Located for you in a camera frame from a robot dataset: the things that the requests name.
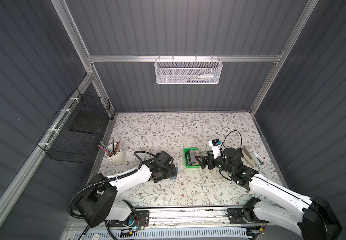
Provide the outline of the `stack of cards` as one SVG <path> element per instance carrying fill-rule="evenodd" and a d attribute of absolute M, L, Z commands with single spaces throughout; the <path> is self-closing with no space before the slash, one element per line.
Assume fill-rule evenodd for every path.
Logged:
<path fill-rule="evenodd" d="M 196 156 L 199 155 L 199 151 L 198 150 L 189 150 L 188 153 L 189 153 L 188 166 L 198 166 L 199 163 L 196 160 Z"/>

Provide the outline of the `green plastic card tray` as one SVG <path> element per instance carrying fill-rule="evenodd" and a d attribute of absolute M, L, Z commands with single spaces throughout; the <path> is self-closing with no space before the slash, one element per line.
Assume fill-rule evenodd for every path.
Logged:
<path fill-rule="evenodd" d="M 196 156 L 200 155 L 200 151 L 198 148 L 185 148 L 184 155 L 185 155 L 185 166 L 187 168 L 191 169 L 191 168 L 200 167 L 200 164 L 198 160 L 196 159 Z"/>

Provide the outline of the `blue leather card holder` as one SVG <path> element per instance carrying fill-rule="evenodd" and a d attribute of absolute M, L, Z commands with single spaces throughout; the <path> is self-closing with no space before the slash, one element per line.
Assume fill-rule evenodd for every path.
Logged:
<path fill-rule="evenodd" d="M 174 171 L 174 175 L 172 176 L 172 179 L 176 179 L 178 175 L 179 168 L 176 167 L 176 170 Z"/>

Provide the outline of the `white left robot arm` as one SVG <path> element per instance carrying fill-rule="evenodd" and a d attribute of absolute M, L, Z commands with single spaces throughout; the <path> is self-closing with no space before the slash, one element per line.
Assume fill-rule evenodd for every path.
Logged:
<path fill-rule="evenodd" d="M 174 158 L 162 151 L 152 154 L 135 151 L 139 165 L 119 175 L 105 177 L 97 174 L 82 190 L 78 191 L 67 205 L 68 214 L 83 219 L 90 228 L 105 221 L 119 221 L 125 226 L 135 222 L 137 210 L 127 200 L 117 201 L 118 195 L 142 183 L 158 183 L 177 176 Z"/>

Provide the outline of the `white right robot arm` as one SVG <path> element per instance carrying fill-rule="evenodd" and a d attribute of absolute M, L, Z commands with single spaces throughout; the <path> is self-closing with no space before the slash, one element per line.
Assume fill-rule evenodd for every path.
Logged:
<path fill-rule="evenodd" d="M 228 174 L 228 180 L 274 202 L 271 205 L 252 197 L 232 217 L 251 224 L 274 223 L 304 240 L 336 240 L 339 237 L 343 228 L 327 200 L 312 199 L 272 182 L 254 169 L 263 159 L 246 147 L 222 150 L 221 146 L 216 146 L 196 159 L 202 169 L 218 168 Z"/>

